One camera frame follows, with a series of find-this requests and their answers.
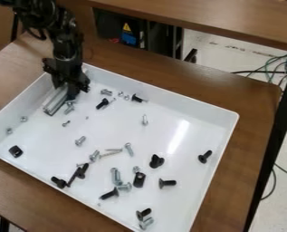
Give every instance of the white tray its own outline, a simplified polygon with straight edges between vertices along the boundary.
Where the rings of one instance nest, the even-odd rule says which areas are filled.
[[[91,78],[91,91],[80,94],[76,110],[69,115],[63,114],[66,106],[53,117],[43,113],[44,100],[54,92],[47,73],[0,111],[0,159],[56,188],[52,176],[68,180],[76,164],[87,162],[95,150],[121,148],[130,142],[134,157],[123,151],[101,159],[90,165],[86,179],[76,179],[71,188],[56,189],[134,231],[140,231],[135,212],[145,208],[152,209],[155,220],[147,231],[188,231],[238,114],[91,65],[84,64],[84,68]],[[95,106],[105,97],[101,89],[113,91],[117,100],[97,111]],[[117,96],[119,91],[137,93],[149,102],[125,101]],[[141,124],[143,114],[148,116],[146,127]],[[21,116],[28,116],[29,121],[20,122]],[[64,128],[67,120],[71,123]],[[9,127],[14,133],[6,135]],[[87,140],[79,148],[74,141],[83,135]],[[24,151],[18,159],[8,151],[14,145]],[[208,150],[213,155],[206,164],[200,163],[197,156]],[[166,160],[158,169],[148,165],[153,154]],[[134,166],[147,175],[143,188],[99,200],[113,189],[111,168],[118,168],[122,180],[132,183]],[[175,179],[177,185],[160,190],[159,178]]]

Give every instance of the black plastic part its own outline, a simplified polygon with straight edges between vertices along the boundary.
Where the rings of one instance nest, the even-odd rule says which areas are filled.
[[[136,215],[139,221],[143,221],[144,217],[151,213],[151,209],[144,209],[142,212],[137,211]]]
[[[112,190],[111,192],[108,192],[106,194],[103,194],[100,199],[107,199],[107,198],[111,198],[111,197],[119,197],[120,194],[119,194],[119,191],[117,190],[117,188],[115,187],[114,190]]]
[[[105,105],[109,105],[109,101],[106,98],[102,99],[102,101],[96,106],[96,109],[99,110]]]
[[[12,148],[9,149],[9,152],[11,155],[13,155],[15,158],[20,157],[23,154],[23,151],[18,147],[18,146],[13,146]]]
[[[52,177],[51,181],[54,182],[59,189],[63,189],[64,187],[67,186],[67,182],[64,181],[63,179],[58,179],[56,177]]]
[[[133,180],[133,186],[136,188],[142,188],[144,185],[146,175],[142,172],[137,172],[136,177]]]
[[[200,162],[206,163],[207,158],[209,158],[211,155],[212,155],[212,151],[208,150],[205,154],[199,155],[198,159],[199,159]]]
[[[159,188],[162,189],[165,186],[176,186],[177,181],[176,180],[162,180],[159,179]]]

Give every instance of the wooden table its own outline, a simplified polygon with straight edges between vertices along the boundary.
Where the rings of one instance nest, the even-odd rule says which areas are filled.
[[[240,120],[199,210],[192,231],[242,231],[273,126],[280,89],[269,83],[98,40],[95,38],[95,33],[88,30],[90,26],[88,22],[92,21],[90,11],[86,10],[86,7],[77,6],[76,2],[73,5],[71,0],[61,1],[71,7],[85,33],[84,60],[86,63],[240,114]],[[212,11],[213,6],[206,3],[210,7],[207,11],[209,14],[201,14],[200,18],[203,21],[196,23],[193,18],[183,18],[178,21],[177,18],[183,16],[181,13],[167,16],[159,11],[160,7],[167,9],[167,4],[161,2],[162,0],[148,0],[141,2],[139,6],[132,5],[126,0],[84,1],[83,3],[129,15],[140,12],[140,16],[146,16],[148,20],[180,26],[183,26],[181,24],[183,23],[189,27],[192,25],[193,28],[202,29],[200,31],[234,35],[235,38],[242,35],[248,41],[258,40],[257,43],[265,41],[267,44],[273,43],[275,46],[287,48],[287,35],[278,35],[275,25],[272,26],[273,30],[265,29],[264,32],[259,33],[260,27],[255,26],[252,20],[253,24],[249,23],[245,26],[248,29],[244,29],[244,33],[239,31],[237,33],[233,30],[238,29],[239,26],[233,25],[231,17],[219,16],[218,21],[216,17],[214,20],[209,19],[210,14],[222,12],[219,7],[215,7]],[[191,2],[184,0],[180,8],[192,5]],[[231,0],[220,2],[231,2],[237,7]],[[247,2],[250,5],[256,5],[254,1]],[[267,1],[261,0],[258,5],[262,3],[268,4]],[[155,12],[151,11],[152,7],[147,8],[148,5],[157,6]],[[267,8],[276,14],[275,7],[273,2],[271,7]],[[265,21],[267,18],[269,18],[268,13],[262,20]],[[262,28],[263,21],[257,22]],[[23,35],[0,52],[0,110],[42,73],[41,58],[50,56],[51,49],[48,42],[39,42],[28,35]],[[1,160],[0,215],[28,231],[128,231],[123,226]]]

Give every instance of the table leg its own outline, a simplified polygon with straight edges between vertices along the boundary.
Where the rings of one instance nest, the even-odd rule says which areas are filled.
[[[270,174],[273,169],[273,165],[279,154],[286,133],[287,133],[287,85],[283,93],[282,99],[279,103],[279,107],[275,114],[274,124],[268,141],[268,146],[266,148],[263,157],[263,163],[257,180],[252,203],[249,208],[247,219],[244,225],[244,232],[247,232],[252,224],[254,214],[256,213],[256,210],[262,198],[266,183],[269,180]]]

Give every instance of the small hardware part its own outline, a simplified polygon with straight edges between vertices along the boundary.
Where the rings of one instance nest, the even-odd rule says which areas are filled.
[[[148,125],[148,116],[146,114],[144,114],[142,116],[142,125],[143,126],[147,126]]]
[[[211,155],[212,155],[212,151],[208,150],[205,154],[199,155],[198,159],[199,159],[200,162],[206,163],[207,158],[209,158]]]
[[[111,192],[108,192],[106,194],[103,194],[100,199],[107,199],[107,198],[111,198],[111,197],[119,197],[120,194],[119,194],[119,191],[117,190],[117,188],[114,188],[114,190],[112,190]]]
[[[136,94],[133,94],[133,95],[132,95],[131,100],[132,100],[133,102],[139,102],[139,103],[148,102],[148,100],[144,100],[144,99],[141,99],[141,98],[137,97]]]
[[[119,185],[117,189],[120,191],[130,192],[132,190],[132,185],[128,182],[126,185]]]
[[[13,146],[12,148],[9,149],[9,152],[11,155],[13,155],[15,158],[20,157],[23,154],[23,151],[18,147],[18,146]]]
[[[6,128],[5,133],[6,134],[13,134],[12,128]]]
[[[102,99],[102,101],[96,106],[96,109],[99,110],[101,109],[103,106],[109,105],[109,101],[108,99],[104,98]]]
[[[137,215],[137,218],[138,218],[139,221],[143,221],[144,217],[146,217],[150,213],[151,213],[151,209],[150,208],[146,208],[142,212],[137,211],[136,215]]]
[[[139,167],[138,166],[133,167],[132,171],[134,174],[136,174],[137,172],[139,172]]]
[[[139,227],[142,230],[146,230],[151,224],[154,223],[154,219],[153,217],[149,217],[148,219],[144,220],[144,221],[140,221],[139,222]]]
[[[115,186],[121,186],[122,185],[122,180],[120,178],[120,172],[116,168],[110,169],[110,174],[112,177],[112,183]]]
[[[66,127],[71,121],[66,121],[65,123],[62,124],[63,127]]]
[[[86,141],[86,137],[85,136],[81,136],[78,140],[75,141],[75,145],[80,147],[83,142]]]
[[[51,181],[54,182],[59,189],[64,189],[67,186],[67,182],[63,179],[58,179],[56,177],[52,177]]]
[[[21,122],[27,122],[28,121],[28,117],[27,116],[22,116],[21,117]]]
[[[107,89],[101,90],[100,93],[103,94],[103,95],[108,95],[108,96],[113,95],[113,92],[112,91],[108,91]]]
[[[175,180],[162,180],[159,179],[159,188],[162,189],[165,186],[176,186],[177,182]]]
[[[133,186],[136,188],[142,188],[144,185],[146,175],[142,172],[137,172],[133,180]]]
[[[152,156],[151,162],[149,163],[149,166],[152,169],[156,169],[156,168],[160,167],[161,165],[163,165],[164,162],[165,162],[164,158],[160,158],[158,155],[154,154]]]
[[[130,156],[134,156],[134,152],[133,152],[133,149],[131,148],[131,143],[127,142],[125,144],[125,149],[127,149],[128,153]]]

